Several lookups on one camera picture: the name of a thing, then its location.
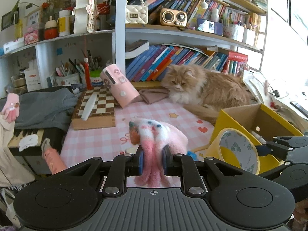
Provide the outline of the yellow tape roll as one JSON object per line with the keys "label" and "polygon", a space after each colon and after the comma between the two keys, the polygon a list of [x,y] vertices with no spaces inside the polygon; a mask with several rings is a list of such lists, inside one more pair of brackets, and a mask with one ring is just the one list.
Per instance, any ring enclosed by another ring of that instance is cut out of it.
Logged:
{"label": "yellow tape roll", "polygon": [[214,157],[252,174],[259,174],[257,149],[242,132],[224,128],[205,150],[204,157]]}

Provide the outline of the white comb on chessboard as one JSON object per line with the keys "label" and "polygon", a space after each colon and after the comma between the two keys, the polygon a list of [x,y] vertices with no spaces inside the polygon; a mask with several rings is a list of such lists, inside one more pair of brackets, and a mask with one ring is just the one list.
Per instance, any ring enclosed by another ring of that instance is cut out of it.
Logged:
{"label": "white comb on chessboard", "polygon": [[97,99],[97,95],[96,94],[92,94],[90,96],[90,98],[88,99],[88,101],[87,101],[87,103],[85,105],[84,111],[82,112],[82,115],[81,115],[81,119],[83,121],[86,121],[88,119],[88,117],[90,116],[91,111],[94,108],[96,99]]}

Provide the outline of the orange pink bottle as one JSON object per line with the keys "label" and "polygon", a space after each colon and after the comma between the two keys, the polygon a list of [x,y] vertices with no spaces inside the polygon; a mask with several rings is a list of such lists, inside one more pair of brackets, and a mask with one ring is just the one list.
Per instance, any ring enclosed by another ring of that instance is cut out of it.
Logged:
{"label": "orange pink bottle", "polygon": [[51,147],[49,138],[44,139],[41,149],[42,157],[46,161],[52,175],[64,171],[67,168],[57,150]]}

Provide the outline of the pink cylindrical case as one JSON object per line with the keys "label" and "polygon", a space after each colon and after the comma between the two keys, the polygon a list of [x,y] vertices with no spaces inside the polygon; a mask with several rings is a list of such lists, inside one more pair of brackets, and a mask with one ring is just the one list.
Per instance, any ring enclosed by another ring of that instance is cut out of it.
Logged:
{"label": "pink cylindrical case", "polygon": [[100,73],[100,78],[122,108],[128,106],[139,96],[139,92],[116,64],[106,66]]}

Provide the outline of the mauve folded cloth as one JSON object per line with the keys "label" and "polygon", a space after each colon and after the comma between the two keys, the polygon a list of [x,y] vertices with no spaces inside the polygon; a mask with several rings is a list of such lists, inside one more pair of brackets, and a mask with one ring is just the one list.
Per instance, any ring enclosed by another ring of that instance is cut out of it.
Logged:
{"label": "mauve folded cloth", "polygon": [[141,89],[139,90],[140,97],[147,104],[153,104],[168,97],[169,92],[167,89]]}

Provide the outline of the pink plush glove toy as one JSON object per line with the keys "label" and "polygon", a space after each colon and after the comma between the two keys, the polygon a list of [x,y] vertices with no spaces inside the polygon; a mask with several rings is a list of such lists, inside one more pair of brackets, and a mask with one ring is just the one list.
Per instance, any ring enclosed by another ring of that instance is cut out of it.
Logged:
{"label": "pink plush glove toy", "polygon": [[151,188],[179,186],[179,177],[164,175],[162,150],[169,146],[172,154],[186,154],[186,135],[171,124],[145,118],[129,122],[129,127],[131,143],[141,146],[144,151],[143,172],[135,178],[135,184]]}

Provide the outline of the wooden chess board box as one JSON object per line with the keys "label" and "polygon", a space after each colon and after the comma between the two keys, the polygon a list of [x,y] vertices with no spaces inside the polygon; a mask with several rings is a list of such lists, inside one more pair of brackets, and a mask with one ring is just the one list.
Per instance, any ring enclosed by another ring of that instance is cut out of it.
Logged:
{"label": "wooden chess board box", "polygon": [[[83,121],[81,115],[92,94],[96,94],[97,99],[90,116]],[[84,91],[72,115],[72,126],[74,130],[115,127],[115,99],[110,90],[102,86]]]}

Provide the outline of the blue crumpled ball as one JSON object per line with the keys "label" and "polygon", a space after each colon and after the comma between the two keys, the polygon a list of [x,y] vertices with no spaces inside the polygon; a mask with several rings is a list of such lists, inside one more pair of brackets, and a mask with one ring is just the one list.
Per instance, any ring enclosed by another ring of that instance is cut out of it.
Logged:
{"label": "blue crumpled ball", "polygon": [[197,155],[196,155],[194,152],[192,152],[192,151],[187,151],[187,155],[190,156],[190,157],[192,157],[193,160],[198,161],[198,157],[197,157]]}

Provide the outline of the white spray bottle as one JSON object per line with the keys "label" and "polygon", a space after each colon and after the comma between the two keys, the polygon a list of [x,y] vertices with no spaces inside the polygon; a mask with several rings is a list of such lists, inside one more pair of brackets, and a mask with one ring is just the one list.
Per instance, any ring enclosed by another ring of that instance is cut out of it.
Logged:
{"label": "white spray bottle", "polygon": [[266,144],[266,140],[259,135],[258,133],[254,132],[253,130],[250,131],[250,133],[254,136],[255,139],[257,139],[261,144]]}

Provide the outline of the orange fluffy cat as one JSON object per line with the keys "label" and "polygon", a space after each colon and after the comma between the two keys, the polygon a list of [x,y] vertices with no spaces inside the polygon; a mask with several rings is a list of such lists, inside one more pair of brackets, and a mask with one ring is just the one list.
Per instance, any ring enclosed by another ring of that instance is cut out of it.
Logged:
{"label": "orange fluffy cat", "polygon": [[249,105],[251,97],[233,76],[195,64],[169,65],[161,80],[173,103],[214,125],[220,110]]}

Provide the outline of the beige tote bag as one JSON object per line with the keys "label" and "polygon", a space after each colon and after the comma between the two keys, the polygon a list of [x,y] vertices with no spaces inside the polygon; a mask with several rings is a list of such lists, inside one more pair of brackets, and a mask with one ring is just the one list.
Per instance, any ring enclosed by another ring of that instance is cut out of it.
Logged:
{"label": "beige tote bag", "polygon": [[1,187],[19,186],[34,181],[35,177],[30,171],[24,168],[12,155],[8,144],[14,135],[15,122],[8,123],[1,114],[1,142],[0,142],[0,166],[1,166]]}

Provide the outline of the wooden retro radio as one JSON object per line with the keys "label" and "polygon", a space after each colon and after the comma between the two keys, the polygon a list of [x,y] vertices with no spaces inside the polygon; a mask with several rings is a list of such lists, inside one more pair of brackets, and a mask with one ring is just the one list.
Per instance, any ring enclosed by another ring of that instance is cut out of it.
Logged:
{"label": "wooden retro radio", "polygon": [[187,25],[187,14],[181,10],[162,8],[160,11],[160,24],[184,28]]}

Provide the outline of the pile of papers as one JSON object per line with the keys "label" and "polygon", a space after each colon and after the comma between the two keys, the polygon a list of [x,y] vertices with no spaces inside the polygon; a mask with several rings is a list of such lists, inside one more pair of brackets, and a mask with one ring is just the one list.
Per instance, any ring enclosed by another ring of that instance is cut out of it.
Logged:
{"label": "pile of papers", "polygon": [[245,70],[242,81],[259,103],[276,111],[300,131],[307,131],[307,116],[296,107],[307,112],[307,89],[296,92],[293,87],[280,88],[254,70]]}

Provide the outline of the white quilted handbag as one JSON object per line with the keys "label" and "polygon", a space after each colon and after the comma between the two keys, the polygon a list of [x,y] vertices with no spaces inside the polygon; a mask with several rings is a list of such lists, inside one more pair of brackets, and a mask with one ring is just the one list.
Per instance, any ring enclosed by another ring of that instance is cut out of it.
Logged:
{"label": "white quilted handbag", "polygon": [[140,0],[140,5],[129,5],[126,0],[125,23],[126,24],[147,24],[148,23],[148,6],[144,0]]}

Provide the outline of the pink glove on rack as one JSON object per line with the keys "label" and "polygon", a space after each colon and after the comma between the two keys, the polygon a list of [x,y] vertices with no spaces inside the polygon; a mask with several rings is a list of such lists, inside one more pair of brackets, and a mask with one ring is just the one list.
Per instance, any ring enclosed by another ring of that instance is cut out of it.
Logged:
{"label": "pink glove on rack", "polygon": [[1,115],[4,116],[5,121],[12,123],[17,119],[20,110],[19,105],[19,95],[9,93],[7,95],[6,103],[1,111]]}

